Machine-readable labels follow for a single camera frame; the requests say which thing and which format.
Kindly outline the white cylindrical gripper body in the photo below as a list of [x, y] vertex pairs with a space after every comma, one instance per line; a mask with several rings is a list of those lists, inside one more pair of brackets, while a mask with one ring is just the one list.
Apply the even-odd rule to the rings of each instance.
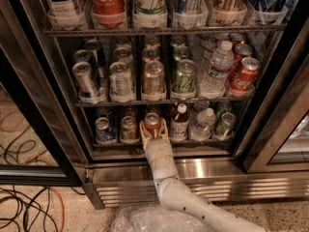
[[144, 151], [155, 180], [179, 176], [169, 140], [158, 138], [151, 140], [144, 147]]

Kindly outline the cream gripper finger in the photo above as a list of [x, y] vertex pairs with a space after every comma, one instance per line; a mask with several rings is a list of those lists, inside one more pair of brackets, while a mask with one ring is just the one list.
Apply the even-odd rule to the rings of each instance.
[[146, 130], [144, 122], [141, 121], [139, 124], [140, 136], [142, 139], [143, 149], [146, 149], [147, 145], [152, 140], [151, 134]]
[[161, 139], [168, 139], [169, 138], [166, 121], [163, 117], [161, 117], [161, 127], [160, 127], [159, 137]]

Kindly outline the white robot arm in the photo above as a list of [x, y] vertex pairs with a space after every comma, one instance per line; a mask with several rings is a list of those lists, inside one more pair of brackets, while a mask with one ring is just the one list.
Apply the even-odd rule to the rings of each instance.
[[270, 232], [201, 198], [181, 181], [164, 119], [157, 138], [146, 129], [144, 121], [139, 128], [145, 157], [152, 169], [157, 197], [163, 208], [195, 217], [214, 232]]

